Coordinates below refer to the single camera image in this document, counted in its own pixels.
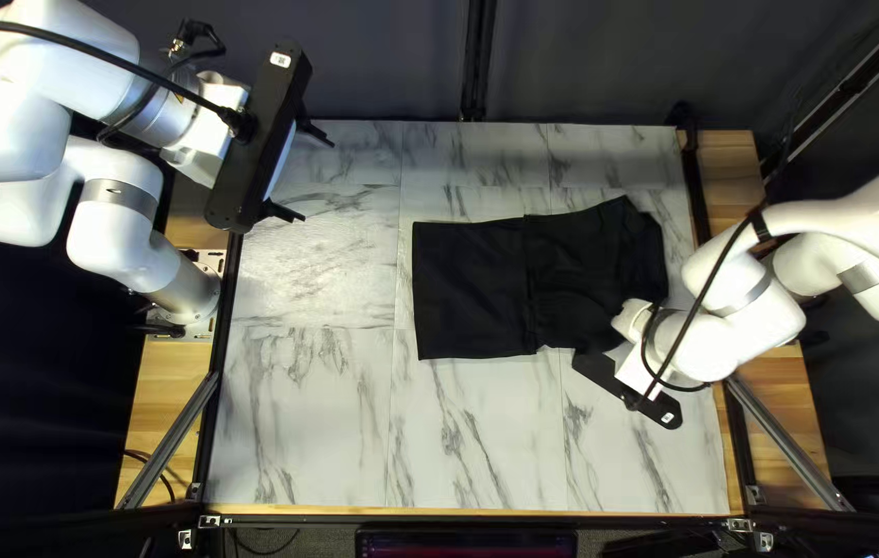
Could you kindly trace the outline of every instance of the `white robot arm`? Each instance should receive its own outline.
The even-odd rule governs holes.
[[[186,42],[194,39],[182,33],[201,33],[203,24],[193,23],[194,32],[183,22],[170,55],[181,57]],[[245,233],[268,215],[303,219],[268,199],[296,122],[299,130],[332,145],[309,124],[302,108],[311,73],[308,60],[295,44],[275,44],[291,56],[265,60],[269,68],[259,72],[261,89],[251,107],[245,85],[214,71],[193,75],[187,66],[179,69],[189,61],[185,58],[169,60],[163,80],[168,87],[149,82],[152,75],[143,79],[135,74],[141,68],[126,70],[125,65],[144,61],[136,38],[77,0],[14,0],[0,8],[0,27],[16,25],[28,26],[34,35],[37,30],[57,34],[61,42],[0,31],[0,242],[49,243],[73,185],[84,183],[68,235],[71,260],[144,294],[174,323],[209,319],[218,295],[214,275],[204,273],[152,227],[161,196],[160,170],[133,153],[70,136],[72,112],[161,148],[165,162],[213,189],[215,209],[207,219]],[[219,45],[214,34],[211,39]],[[70,48],[66,41],[95,48],[100,57]],[[207,110],[203,105],[210,103]],[[230,168],[224,169],[232,151]]]
[[[766,238],[747,221],[712,238],[684,263],[684,284],[698,296],[733,233],[744,227],[728,248],[701,303],[704,312],[687,328],[664,379],[677,370],[698,381],[719,380],[767,349],[788,342],[805,325],[795,297],[817,296],[845,285],[879,320],[879,177],[840,199],[770,206],[762,211],[762,218],[766,236],[799,235],[761,262],[749,250]],[[654,310],[649,303],[633,299],[612,322],[636,346],[636,358],[626,359],[616,377],[640,393],[655,385],[638,358],[653,312],[656,319],[647,335],[646,355],[651,369],[657,370],[687,313]],[[657,386],[650,399],[659,392]]]

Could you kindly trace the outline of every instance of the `black panel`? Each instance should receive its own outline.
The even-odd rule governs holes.
[[[876,19],[879,0],[504,2],[488,115],[661,124],[684,99],[704,127],[776,131],[786,91],[851,67],[834,54]]]
[[[466,0],[85,0],[135,34],[145,57],[170,44],[182,18],[209,22],[226,56],[209,62],[253,83],[276,37],[290,37],[315,73],[313,117],[457,117]]]
[[[0,519],[113,505],[143,346],[131,298],[63,235],[0,244]]]

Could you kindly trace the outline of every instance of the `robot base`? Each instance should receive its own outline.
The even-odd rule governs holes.
[[[209,276],[210,284],[214,285],[212,297],[216,304],[212,311],[205,316],[201,314],[196,316],[175,314],[155,306],[147,312],[147,323],[160,324],[161,326],[170,326],[173,323],[180,324],[185,326],[185,336],[173,337],[165,334],[149,334],[148,336],[153,340],[165,340],[166,342],[212,343],[212,338],[215,335],[215,316],[219,309],[219,285],[225,271],[226,250],[183,249],[182,251],[191,256],[193,261],[198,257],[196,265]]]

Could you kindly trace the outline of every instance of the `black cable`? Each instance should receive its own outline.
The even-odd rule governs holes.
[[[673,391],[701,391],[705,387],[711,385],[710,383],[704,382],[700,385],[674,385],[667,381],[663,380],[661,374],[665,370],[662,366],[660,367],[660,372],[655,373],[652,368],[650,368],[649,362],[646,360],[646,343],[647,339],[650,338],[650,334],[653,332],[654,323],[656,323],[656,314],[658,314],[658,307],[654,304],[651,307],[650,316],[646,319],[646,326],[643,328],[643,343],[640,344],[640,353],[639,357],[643,361],[644,366],[646,367],[646,372],[653,376],[653,382],[650,384],[650,389],[647,389],[646,392],[650,393],[657,384],[662,385],[668,389],[672,389]]]
[[[295,532],[292,533],[292,536],[289,537],[288,541],[285,542],[285,544],[279,546],[278,548],[275,548],[274,550],[265,550],[265,551],[261,552],[259,550],[255,550],[253,548],[250,548],[249,546],[244,544],[243,541],[240,540],[240,536],[238,534],[236,534],[236,529],[229,529],[229,530],[232,531],[233,542],[236,543],[235,546],[233,547],[234,549],[242,548],[243,550],[246,550],[247,552],[254,554],[256,556],[274,556],[275,554],[288,548],[288,545],[292,544],[292,542],[295,541],[295,537],[299,536],[299,533],[302,532],[302,529],[295,529]]]
[[[183,29],[185,27],[185,23],[186,23],[186,20],[185,20],[185,22],[182,22]],[[204,35],[206,35],[207,37],[209,37],[210,41],[212,42],[212,44],[214,44],[215,48],[209,49],[207,51],[201,51],[198,53],[192,53],[192,54],[188,55],[187,57],[176,61],[171,66],[169,66],[167,70],[165,70],[165,72],[164,72],[165,78],[167,78],[169,81],[172,80],[174,77],[175,71],[181,69],[183,66],[185,66],[187,64],[192,63],[195,60],[205,59],[205,58],[210,58],[210,57],[221,57],[222,55],[226,54],[226,45],[223,44],[223,41],[219,38],[219,36],[215,33],[215,31],[212,31],[212,26],[210,26],[208,24],[202,24],[202,33]],[[188,39],[194,40],[194,35],[192,35]],[[139,100],[136,101],[135,105],[133,107],[131,107],[128,111],[126,111],[126,113],[119,120],[116,120],[111,125],[108,125],[105,128],[103,128],[101,131],[99,131],[99,134],[96,136],[96,141],[105,145],[106,139],[108,139],[109,137],[114,135],[116,132],[118,132],[120,129],[122,129],[124,126],[126,126],[131,121],[133,121],[140,114],[140,112],[143,111],[144,108],[147,108],[147,106],[150,104],[150,101],[154,99],[154,95],[157,95],[158,89],[159,89],[159,87],[157,85],[153,85],[153,84],[151,84],[149,87],[147,87],[147,91],[144,91],[144,94],[140,97]]]
[[[163,87],[164,89],[173,91],[174,94],[181,95],[203,108],[208,108],[209,110],[214,112],[219,117],[219,119],[223,121],[223,123],[233,129],[234,133],[237,132],[239,126],[244,123],[245,115],[237,112],[235,109],[228,106],[219,106],[209,99],[206,99],[205,97],[186,89],[178,83],[171,82],[166,77],[158,73],[140,67],[132,63],[128,59],[117,57],[102,49],[98,49],[91,44],[84,43],[77,39],[72,39],[71,37],[65,37],[64,35],[59,35],[57,33],[47,31],[46,29],[30,27],[28,25],[21,25],[18,23],[12,23],[7,21],[0,21],[0,31],[19,33],[21,35],[26,35],[36,39],[43,39],[44,41],[48,41],[51,43],[61,44],[62,47],[74,49],[90,57],[96,57],[117,68],[127,70],[130,73],[135,74],[138,78],[142,78],[147,82],[154,83],[159,87]]]
[[[137,454],[134,450],[123,450],[123,454],[124,454],[124,456],[126,456],[128,458],[132,458],[132,459],[135,459],[136,461],[147,464],[147,461],[148,461],[147,458]],[[161,474],[161,482],[164,483],[164,488],[168,489],[168,495],[171,497],[171,503],[175,503],[176,501],[178,501],[175,498],[174,489],[171,488],[171,483],[168,483],[168,480],[164,477],[163,473]]]
[[[674,391],[698,391],[711,385],[709,382],[704,382],[701,385],[683,387],[665,382],[661,379],[661,376],[667,370],[670,361],[673,360],[673,355],[677,352],[678,347],[681,346],[681,341],[684,339],[684,335],[686,335],[687,333],[687,328],[692,322],[694,322],[694,317],[697,316],[697,312],[701,308],[701,301],[704,300],[705,295],[708,294],[708,289],[711,288],[711,283],[715,280],[715,274],[718,273],[718,269],[722,267],[722,263],[729,255],[729,250],[732,249],[732,246],[736,243],[739,235],[742,235],[746,227],[749,226],[751,220],[752,218],[747,215],[746,218],[739,223],[739,226],[737,226],[736,229],[732,231],[732,235],[729,236],[728,242],[725,243],[725,248],[722,248],[722,252],[718,255],[718,259],[715,260],[715,265],[711,268],[711,273],[708,274],[708,278],[704,281],[704,286],[701,287],[701,292],[698,293],[697,298],[694,299],[694,304],[692,304],[690,310],[687,312],[687,318],[684,319],[684,323],[683,325],[681,325],[681,330],[678,332],[678,336],[673,340],[673,344],[670,345],[670,350],[667,352],[667,357],[660,365],[660,369],[658,371],[653,371],[653,369],[650,368],[650,363],[647,362],[646,359],[646,344],[649,340],[649,338],[646,336],[646,329],[649,328],[650,322],[647,323],[647,327],[646,329],[644,329],[643,340],[641,343],[640,358],[643,360],[643,366],[646,368],[646,372],[653,376],[653,381],[650,382],[650,387],[646,390],[645,394],[640,397],[639,400],[637,400],[636,407],[634,408],[638,408],[639,403],[647,396],[649,396],[650,392],[653,391],[653,388],[656,387],[657,384],[660,384],[663,387],[667,387]],[[655,317],[656,311],[654,311],[650,315],[650,320],[652,321]]]

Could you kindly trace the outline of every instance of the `gray backdrop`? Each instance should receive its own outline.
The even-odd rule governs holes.
[[[291,36],[316,70],[317,116],[458,114],[468,0],[85,1],[151,55],[183,17],[212,23],[229,45],[218,68],[248,83],[274,38]],[[854,64],[856,32],[877,20],[879,0],[502,0],[488,115],[647,124],[684,99],[709,127],[766,137],[800,83]],[[866,46],[877,38],[879,27]]]

